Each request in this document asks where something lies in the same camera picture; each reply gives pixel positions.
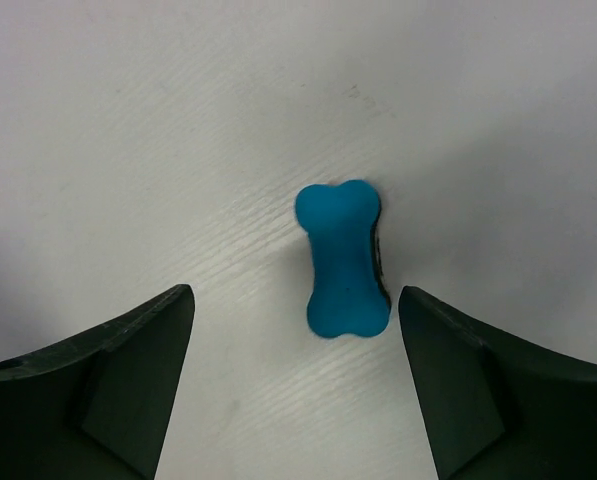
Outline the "blue bone shaped eraser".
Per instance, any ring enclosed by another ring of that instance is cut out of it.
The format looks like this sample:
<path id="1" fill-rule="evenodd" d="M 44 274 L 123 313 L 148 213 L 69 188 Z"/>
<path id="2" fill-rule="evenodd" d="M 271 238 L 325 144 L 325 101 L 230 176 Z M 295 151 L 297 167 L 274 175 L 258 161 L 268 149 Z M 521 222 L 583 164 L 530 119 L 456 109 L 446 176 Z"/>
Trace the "blue bone shaped eraser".
<path id="1" fill-rule="evenodd" d="M 314 272 L 306 318 L 319 337 L 371 338 L 389 323 L 377 240 L 381 210 L 377 190 L 359 179 L 309 185 L 296 196 L 294 212 Z"/>

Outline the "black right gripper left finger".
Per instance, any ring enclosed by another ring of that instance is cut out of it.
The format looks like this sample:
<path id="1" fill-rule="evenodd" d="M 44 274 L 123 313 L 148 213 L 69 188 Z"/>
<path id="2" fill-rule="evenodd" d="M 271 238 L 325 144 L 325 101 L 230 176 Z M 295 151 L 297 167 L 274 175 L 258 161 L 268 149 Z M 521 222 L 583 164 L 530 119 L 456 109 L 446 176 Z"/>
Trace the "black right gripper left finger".
<path id="1" fill-rule="evenodd" d="M 155 477 L 195 301 L 176 285 L 131 311 L 0 362 L 0 479 Z"/>

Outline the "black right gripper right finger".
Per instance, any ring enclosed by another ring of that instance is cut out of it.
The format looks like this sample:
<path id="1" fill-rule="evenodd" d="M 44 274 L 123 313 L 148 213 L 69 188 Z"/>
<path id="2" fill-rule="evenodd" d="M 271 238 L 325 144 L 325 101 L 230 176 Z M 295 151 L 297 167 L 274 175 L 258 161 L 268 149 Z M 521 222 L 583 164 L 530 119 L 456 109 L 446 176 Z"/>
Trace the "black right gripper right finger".
<path id="1" fill-rule="evenodd" d="M 418 287 L 399 319 L 441 479 L 597 479 L 597 365 L 478 321 Z"/>

